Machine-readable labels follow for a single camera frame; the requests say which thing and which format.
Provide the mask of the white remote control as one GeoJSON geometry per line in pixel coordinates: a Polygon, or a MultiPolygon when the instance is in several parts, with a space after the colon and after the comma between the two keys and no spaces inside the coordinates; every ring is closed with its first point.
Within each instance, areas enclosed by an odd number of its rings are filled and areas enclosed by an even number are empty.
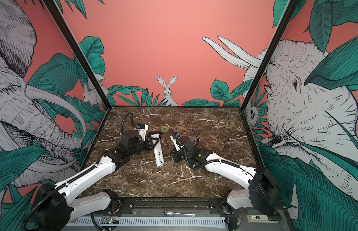
{"type": "Polygon", "coordinates": [[[164,164],[164,158],[163,158],[161,142],[159,142],[157,144],[157,146],[155,147],[155,149],[153,151],[154,151],[154,155],[155,155],[156,166],[157,167],[162,166],[164,164]]]}

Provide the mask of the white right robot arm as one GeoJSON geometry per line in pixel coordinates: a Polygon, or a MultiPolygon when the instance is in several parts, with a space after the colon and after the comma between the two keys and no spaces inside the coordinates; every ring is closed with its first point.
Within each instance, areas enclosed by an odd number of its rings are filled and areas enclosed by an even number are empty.
{"type": "Polygon", "coordinates": [[[193,143],[188,136],[174,133],[170,136],[174,149],[172,158],[175,163],[182,160],[193,170],[205,170],[219,174],[240,185],[243,190],[232,190],[225,196],[223,208],[240,209],[252,206],[266,215],[270,221],[280,221],[281,215],[276,210],[281,189],[275,177],[264,167],[246,167],[226,160],[216,153],[198,146],[199,139],[193,143]]]}

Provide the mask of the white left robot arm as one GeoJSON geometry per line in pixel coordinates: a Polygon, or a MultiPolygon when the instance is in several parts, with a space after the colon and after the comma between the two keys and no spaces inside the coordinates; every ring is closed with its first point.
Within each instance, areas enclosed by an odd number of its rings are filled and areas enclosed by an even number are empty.
{"type": "Polygon", "coordinates": [[[111,189],[79,198],[79,195],[103,177],[117,171],[130,161],[130,157],[143,151],[162,151],[160,131],[149,132],[145,137],[141,130],[128,130],[123,133],[117,147],[104,151],[98,161],[76,175],[55,185],[49,183],[40,187],[34,204],[25,216],[21,230],[27,230],[29,220],[33,220],[38,231],[60,231],[76,218],[97,211],[115,214],[121,210],[119,195],[111,189]]]}

